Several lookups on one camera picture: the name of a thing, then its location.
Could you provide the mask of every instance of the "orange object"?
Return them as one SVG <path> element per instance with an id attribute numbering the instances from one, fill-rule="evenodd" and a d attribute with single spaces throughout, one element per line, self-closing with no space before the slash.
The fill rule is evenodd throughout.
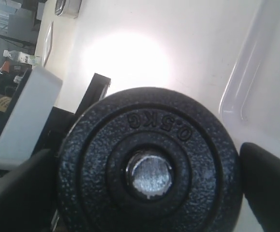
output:
<path id="1" fill-rule="evenodd" d="M 8 73 L 10 71 L 10 62 L 9 61 L 4 62 L 0 70 Z"/>

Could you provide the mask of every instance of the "yellow label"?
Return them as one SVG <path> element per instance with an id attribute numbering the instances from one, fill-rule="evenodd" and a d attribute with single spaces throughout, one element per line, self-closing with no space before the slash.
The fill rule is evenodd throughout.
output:
<path id="1" fill-rule="evenodd" d="M 5 112 L 10 104 L 11 98 L 2 97 L 0 98 L 0 111 Z"/>

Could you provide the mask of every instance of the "water bottle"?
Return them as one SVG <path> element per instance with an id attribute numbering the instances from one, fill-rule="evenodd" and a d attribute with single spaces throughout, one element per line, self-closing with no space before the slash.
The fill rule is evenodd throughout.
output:
<path id="1" fill-rule="evenodd" d="M 9 52 L 8 50 L 4 50 L 3 56 L 8 57 L 13 61 L 24 63 L 24 64 L 41 65 L 41 57 L 29 55 L 24 52 L 19 52 L 19 51 Z"/>

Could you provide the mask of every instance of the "weight plate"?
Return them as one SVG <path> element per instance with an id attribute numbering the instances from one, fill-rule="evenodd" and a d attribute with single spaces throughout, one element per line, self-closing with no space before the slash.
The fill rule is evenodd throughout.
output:
<path id="1" fill-rule="evenodd" d="M 135 88 L 89 108 L 60 153 L 59 210 L 71 232 L 230 232 L 238 155 L 201 104 Z"/>

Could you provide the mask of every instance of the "black weight plate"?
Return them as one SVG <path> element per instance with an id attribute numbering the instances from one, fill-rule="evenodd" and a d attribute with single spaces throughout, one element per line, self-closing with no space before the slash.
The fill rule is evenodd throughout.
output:
<path id="1" fill-rule="evenodd" d="M 164 150 L 181 177 L 155 202 L 137 200 L 119 177 L 143 146 Z M 58 198 L 71 232 L 230 232 L 242 201 L 238 156 L 198 102 L 160 88 L 129 89 L 89 108 L 67 136 Z"/>

